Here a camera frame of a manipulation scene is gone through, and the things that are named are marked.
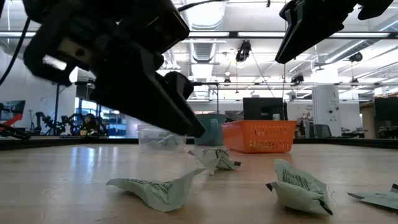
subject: wooden table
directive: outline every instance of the wooden table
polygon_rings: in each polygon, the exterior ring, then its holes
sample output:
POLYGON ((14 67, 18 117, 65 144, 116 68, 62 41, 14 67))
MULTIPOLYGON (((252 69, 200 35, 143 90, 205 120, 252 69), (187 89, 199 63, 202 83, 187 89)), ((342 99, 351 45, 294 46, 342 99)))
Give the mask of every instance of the wooden table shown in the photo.
POLYGON ((0 152, 0 222, 63 223, 397 223, 398 211, 361 203, 347 192, 398 184, 398 151, 334 145, 294 145, 290 154, 241 154, 239 171, 202 173, 179 210, 162 213, 109 179, 172 178, 197 166, 186 154, 144 154, 135 145, 86 145, 0 152), (265 184, 285 159, 330 187, 334 216, 281 207, 265 184))

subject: blue container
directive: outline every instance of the blue container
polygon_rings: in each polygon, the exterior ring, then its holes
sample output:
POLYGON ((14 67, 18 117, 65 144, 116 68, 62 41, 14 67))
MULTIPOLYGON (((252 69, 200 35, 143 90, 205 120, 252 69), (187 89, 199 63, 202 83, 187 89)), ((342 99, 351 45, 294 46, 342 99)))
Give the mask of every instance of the blue container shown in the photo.
POLYGON ((220 124, 225 123, 225 114, 198 114, 197 118, 205 127, 206 132, 200 138, 195 138, 197 146, 222 146, 224 145, 223 130, 220 124))

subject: orange basket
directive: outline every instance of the orange basket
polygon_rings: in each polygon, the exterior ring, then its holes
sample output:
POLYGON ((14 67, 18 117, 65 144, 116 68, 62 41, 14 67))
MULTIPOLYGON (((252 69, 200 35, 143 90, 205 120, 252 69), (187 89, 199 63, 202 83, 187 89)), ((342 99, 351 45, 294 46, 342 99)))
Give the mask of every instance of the orange basket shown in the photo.
POLYGON ((296 121, 234 121, 222 124, 224 145, 245 153, 289 152, 296 121))

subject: desk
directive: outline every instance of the desk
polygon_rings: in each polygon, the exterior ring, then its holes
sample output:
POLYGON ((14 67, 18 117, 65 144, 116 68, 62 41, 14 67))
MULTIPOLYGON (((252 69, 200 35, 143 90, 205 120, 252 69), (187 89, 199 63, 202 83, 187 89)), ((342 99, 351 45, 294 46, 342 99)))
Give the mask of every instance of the desk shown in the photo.
POLYGON ((4 224, 64 223, 397 223, 398 212, 361 203, 347 192, 398 184, 398 151, 336 145, 294 145, 290 154, 241 154, 239 171, 202 173, 186 204, 162 213, 105 183, 117 177, 195 166, 186 154, 138 154, 137 145, 60 146, 0 152, 0 219, 4 224), (285 159, 330 187, 332 217, 281 207, 265 184, 285 159))

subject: clear plastic container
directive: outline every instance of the clear plastic container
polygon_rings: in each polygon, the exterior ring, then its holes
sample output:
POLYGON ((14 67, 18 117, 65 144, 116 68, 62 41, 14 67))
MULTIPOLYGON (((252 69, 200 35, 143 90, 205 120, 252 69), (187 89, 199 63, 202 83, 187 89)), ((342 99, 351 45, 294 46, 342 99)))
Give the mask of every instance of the clear plastic container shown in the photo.
POLYGON ((185 152, 187 136, 180 136, 151 125, 139 125, 137 132, 140 149, 154 152, 185 152))

